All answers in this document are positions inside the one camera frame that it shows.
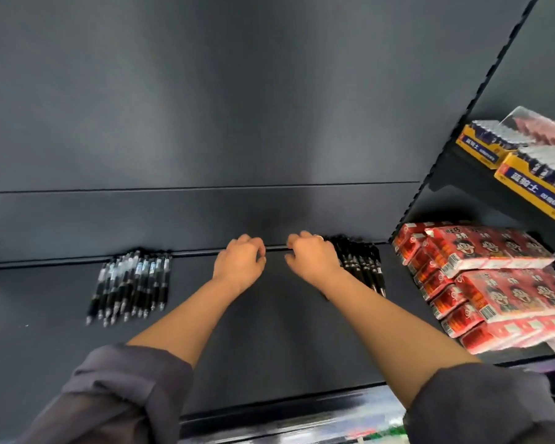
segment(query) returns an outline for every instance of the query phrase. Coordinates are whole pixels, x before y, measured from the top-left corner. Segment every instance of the pile of black pens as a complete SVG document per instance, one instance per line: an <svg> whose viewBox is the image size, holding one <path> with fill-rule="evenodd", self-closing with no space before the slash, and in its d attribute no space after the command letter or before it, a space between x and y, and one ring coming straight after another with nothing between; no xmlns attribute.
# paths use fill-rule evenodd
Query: pile of black pens
<svg viewBox="0 0 555 444"><path fill-rule="evenodd" d="M99 319L108 327L121 318L124 322L131 317L146 319L156 308L163 311L169 299L171 258L168 253L136 250L104 263L86 325Z"/></svg>
<svg viewBox="0 0 555 444"><path fill-rule="evenodd" d="M345 235L325 237L333 243L339 263L361 283L386 298L385 278L382 275L380 252L373 243L352 240Z"/></svg>

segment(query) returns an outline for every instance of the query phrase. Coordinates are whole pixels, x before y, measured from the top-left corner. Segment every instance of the forearm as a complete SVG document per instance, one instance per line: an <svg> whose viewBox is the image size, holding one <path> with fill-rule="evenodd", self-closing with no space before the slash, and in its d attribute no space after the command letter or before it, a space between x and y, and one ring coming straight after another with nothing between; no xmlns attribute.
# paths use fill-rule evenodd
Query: forearm
<svg viewBox="0 0 555 444"><path fill-rule="evenodd" d="M454 340L375 295L343 269L319 289L350 322L406 407L439 369L479 362Z"/></svg>
<svg viewBox="0 0 555 444"><path fill-rule="evenodd" d="M128 344L169 351L195 367L216 324L238 291L213 279Z"/></svg>

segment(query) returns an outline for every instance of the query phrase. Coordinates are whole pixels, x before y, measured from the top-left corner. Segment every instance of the purple-gray shirt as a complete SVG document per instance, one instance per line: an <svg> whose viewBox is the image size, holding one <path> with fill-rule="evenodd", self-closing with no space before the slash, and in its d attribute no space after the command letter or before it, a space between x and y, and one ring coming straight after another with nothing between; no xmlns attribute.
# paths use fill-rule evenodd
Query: purple-gray shirt
<svg viewBox="0 0 555 444"><path fill-rule="evenodd" d="M193 380L167 351L117 344L92 351L18 439L21 444L176 443ZM438 371L405 415L411 444L555 442L546 377L484 364Z"/></svg>

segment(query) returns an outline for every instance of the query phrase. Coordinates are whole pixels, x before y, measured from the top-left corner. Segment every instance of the gray sleeve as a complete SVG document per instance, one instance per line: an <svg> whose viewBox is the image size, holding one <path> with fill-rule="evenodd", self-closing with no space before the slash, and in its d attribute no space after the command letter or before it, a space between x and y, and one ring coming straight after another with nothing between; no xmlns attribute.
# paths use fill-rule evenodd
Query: gray sleeve
<svg viewBox="0 0 555 444"><path fill-rule="evenodd" d="M543 375L466 364L434 374L404 422L412 444L536 442L555 430L555 403Z"/></svg>
<svg viewBox="0 0 555 444"><path fill-rule="evenodd" d="M92 351L18 440L176 443L193 370L167 351L116 344Z"/></svg>

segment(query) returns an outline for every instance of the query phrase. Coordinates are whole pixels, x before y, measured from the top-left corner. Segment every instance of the person's right arm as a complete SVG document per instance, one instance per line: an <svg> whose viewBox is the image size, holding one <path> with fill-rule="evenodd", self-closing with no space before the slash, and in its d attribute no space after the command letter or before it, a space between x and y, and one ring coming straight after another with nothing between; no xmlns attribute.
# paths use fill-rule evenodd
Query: person's right arm
<svg viewBox="0 0 555 444"><path fill-rule="evenodd" d="M546 377L482 364L341 268L322 238L291 234L288 247L294 251L286 255L290 268L340 310L407 408L412 444L555 443Z"/></svg>

